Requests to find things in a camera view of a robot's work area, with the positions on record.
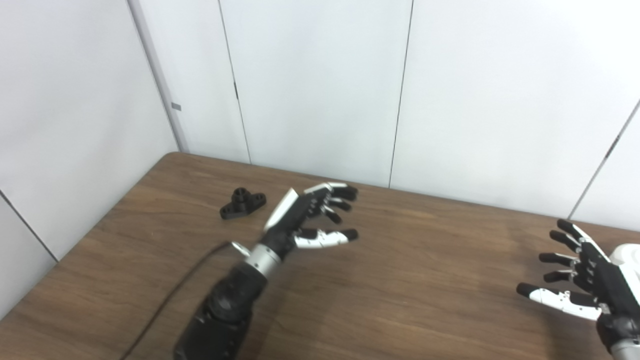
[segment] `black mounting bracket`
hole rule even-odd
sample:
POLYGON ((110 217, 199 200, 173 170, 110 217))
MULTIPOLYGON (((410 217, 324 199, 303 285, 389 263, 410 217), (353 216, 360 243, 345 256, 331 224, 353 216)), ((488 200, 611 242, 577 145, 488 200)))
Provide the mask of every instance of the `black mounting bracket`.
POLYGON ((245 217, 266 203, 267 197, 263 193, 251 194, 245 188, 237 188, 231 195, 231 202, 220 208, 220 216, 224 220, 245 217))

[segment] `black fingertip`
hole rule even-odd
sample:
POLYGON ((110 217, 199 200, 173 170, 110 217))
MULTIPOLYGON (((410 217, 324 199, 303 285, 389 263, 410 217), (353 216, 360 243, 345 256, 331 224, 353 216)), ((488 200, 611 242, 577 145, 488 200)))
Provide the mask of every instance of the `black fingertip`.
POLYGON ((558 219, 557 221, 557 225, 560 229, 566 231, 567 233, 571 234, 574 238, 578 239, 580 238, 580 233, 578 233, 575 228, 573 227, 573 223, 565 220, 565 219, 558 219))
POLYGON ((356 229, 340 230, 340 232, 344 234, 349 241, 353 241, 358 238, 358 231, 356 229))
POLYGON ((341 218, 338 214, 336 214, 336 213, 331 213, 331 212, 327 211, 327 212, 325 213, 325 215, 326 215, 326 217, 328 217, 328 218, 329 218, 329 220, 331 220, 334 224, 339 224, 339 223, 341 223, 341 222, 342 222, 342 218, 341 218))
POLYGON ((347 185, 343 188, 334 188, 333 193, 345 200, 354 201, 358 198, 358 189, 351 185, 347 185))
POLYGON ((520 295, 529 298, 529 294, 531 294, 532 292, 536 291, 540 289, 539 286, 535 286, 532 284, 527 284, 526 282, 521 282, 520 284, 518 284, 518 286, 516 287, 516 292, 519 293, 520 295))
POLYGON ((543 252, 538 255, 538 259, 543 263, 555 263, 557 256, 553 252, 543 252))

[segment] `fingertip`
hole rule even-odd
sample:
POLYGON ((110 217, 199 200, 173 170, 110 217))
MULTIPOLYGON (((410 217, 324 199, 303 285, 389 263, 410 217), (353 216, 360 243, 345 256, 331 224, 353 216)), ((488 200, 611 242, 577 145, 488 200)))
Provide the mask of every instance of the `fingertip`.
POLYGON ((358 239, 358 231, 356 229, 340 230, 340 232, 347 237, 347 241, 358 239))
POLYGON ((522 296, 526 297, 526 298, 529 298, 529 295, 530 295, 532 292, 534 292, 534 291, 536 291, 536 290, 538 290, 538 289, 540 289, 540 287, 539 287, 539 286, 535 286, 535 285, 532 285, 532 284, 528 284, 528 283, 526 283, 526 282, 521 282, 521 283, 520 283, 520 284, 518 284, 518 286, 516 287, 516 292, 517 292, 518 294, 520 294, 520 295, 522 295, 522 296))

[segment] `wood grain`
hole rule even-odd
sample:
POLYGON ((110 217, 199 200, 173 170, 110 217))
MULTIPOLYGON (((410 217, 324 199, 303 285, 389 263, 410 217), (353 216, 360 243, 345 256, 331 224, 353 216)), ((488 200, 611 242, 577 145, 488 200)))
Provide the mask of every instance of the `wood grain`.
MULTIPOLYGON (((205 252, 221 241, 250 247, 289 187, 322 180, 165 156, 0 322, 0 358, 118 359, 205 252), (218 210, 238 186, 268 203, 223 221, 218 210)), ((342 227, 360 240, 291 254, 257 304, 240 359, 607 358, 593 323, 515 293, 556 268, 539 252, 566 252, 548 239, 555 219, 357 186, 342 227)), ((581 225, 608 252, 640 242, 639 233, 581 225)), ((238 260, 230 249, 214 256, 131 359, 171 359, 196 305, 238 260)))

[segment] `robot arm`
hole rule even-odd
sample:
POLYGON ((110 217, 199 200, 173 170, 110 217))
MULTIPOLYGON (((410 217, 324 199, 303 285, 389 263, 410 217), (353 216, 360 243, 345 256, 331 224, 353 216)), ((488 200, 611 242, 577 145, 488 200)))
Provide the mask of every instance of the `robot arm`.
POLYGON ((558 220, 564 232, 550 237, 578 256, 540 254, 540 261, 567 266, 550 272, 545 282, 571 281, 588 294, 541 288, 521 282, 517 292, 562 312, 596 321, 603 345, 615 360, 640 359, 640 280, 633 266, 612 263, 602 249, 576 225, 558 220))
POLYGON ((253 303, 266 287, 269 276, 296 247, 318 249, 358 238, 354 229, 325 232, 303 229, 310 218, 326 215, 336 224, 342 219, 333 208, 351 209, 346 200, 356 199, 358 190, 343 183, 323 183, 298 195, 290 189, 269 217, 264 234, 246 256, 214 285, 200 304, 174 348, 175 360, 231 360, 244 340, 252 317, 253 303))

